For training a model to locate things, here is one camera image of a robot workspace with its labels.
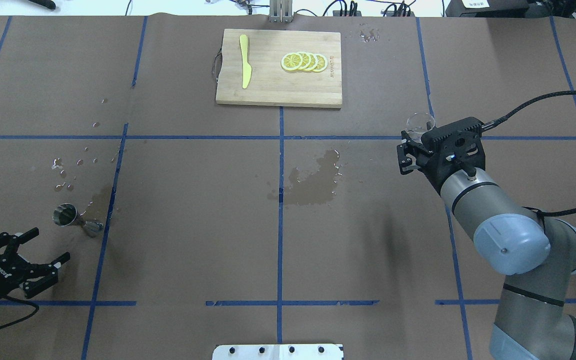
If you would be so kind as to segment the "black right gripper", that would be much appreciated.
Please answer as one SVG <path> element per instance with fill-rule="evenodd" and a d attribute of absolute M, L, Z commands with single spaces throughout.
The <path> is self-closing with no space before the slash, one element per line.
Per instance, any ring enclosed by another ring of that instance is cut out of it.
<path fill-rule="evenodd" d="M 475 175 L 477 169 L 486 169 L 486 153 L 481 136 L 476 137 L 470 145 L 448 152 L 419 152 L 418 147 L 419 143 L 413 140 L 402 140 L 397 146 L 399 172 L 407 175 L 419 170 L 437 193 L 441 192 L 446 180 L 458 171 Z"/>

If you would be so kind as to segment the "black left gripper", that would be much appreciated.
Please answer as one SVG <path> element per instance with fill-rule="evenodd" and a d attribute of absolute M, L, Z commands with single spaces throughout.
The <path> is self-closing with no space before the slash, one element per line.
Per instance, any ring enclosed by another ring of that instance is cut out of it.
<path fill-rule="evenodd" d="M 59 270 L 71 259 L 69 251 L 44 264 L 29 263 L 23 256 L 16 254 L 21 245 L 39 234 L 38 227 L 20 234 L 0 233 L 0 249 L 4 248 L 3 258 L 13 255 L 11 259 L 0 260 L 0 299 L 15 289 L 21 289 L 24 298 L 30 300 L 58 283 Z"/>

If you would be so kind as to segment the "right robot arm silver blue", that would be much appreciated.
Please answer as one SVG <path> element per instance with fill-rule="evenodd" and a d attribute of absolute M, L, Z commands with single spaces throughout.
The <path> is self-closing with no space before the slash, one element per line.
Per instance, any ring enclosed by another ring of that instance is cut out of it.
<path fill-rule="evenodd" d="M 516 203 L 487 173 L 473 132 L 434 138 L 430 131 L 414 141 L 403 131 L 397 156 L 401 173 L 423 173 L 478 255 L 505 276 L 491 357 L 576 360 L 576 316 L 563 310 L 576 275 L 576 227 Z"/>

